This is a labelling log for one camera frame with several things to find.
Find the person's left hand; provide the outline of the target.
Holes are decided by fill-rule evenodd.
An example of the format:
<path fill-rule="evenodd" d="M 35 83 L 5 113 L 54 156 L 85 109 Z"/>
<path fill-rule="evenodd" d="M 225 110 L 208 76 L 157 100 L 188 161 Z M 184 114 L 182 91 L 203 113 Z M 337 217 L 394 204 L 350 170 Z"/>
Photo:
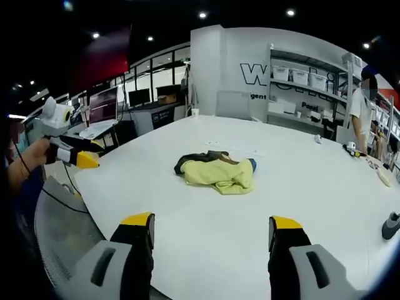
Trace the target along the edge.
<path fill-rule="evenodd" d="M 47 138 L 41 138 L 31 144 L 21 155 L 22 173 L 27 178 L 31 171 L 38 166 L 46 164 L 47 151 L 50 148 L 50 142 Z"/>

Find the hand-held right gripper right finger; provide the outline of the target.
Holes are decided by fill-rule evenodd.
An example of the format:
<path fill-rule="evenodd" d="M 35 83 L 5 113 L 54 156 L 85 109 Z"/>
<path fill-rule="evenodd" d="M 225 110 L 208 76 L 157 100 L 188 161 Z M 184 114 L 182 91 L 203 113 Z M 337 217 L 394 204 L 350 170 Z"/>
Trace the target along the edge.
<path fill-rule="evenodd" d="M 362 299 L 346 268 L 320 244 L 312 244 L 301 224 L 281 216 L 269 218 L 271 299 Z"/>

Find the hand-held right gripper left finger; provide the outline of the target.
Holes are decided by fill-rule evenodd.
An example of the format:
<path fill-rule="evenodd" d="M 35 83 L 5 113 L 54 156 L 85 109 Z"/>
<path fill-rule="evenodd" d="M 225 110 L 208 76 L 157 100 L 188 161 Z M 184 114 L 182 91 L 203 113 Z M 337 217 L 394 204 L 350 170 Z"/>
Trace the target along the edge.
<path fill-rule="evenodd" d="M 155 214 L 123 219 L 76 264 L 71 299 L 149 299 L 154 267 Z"/>

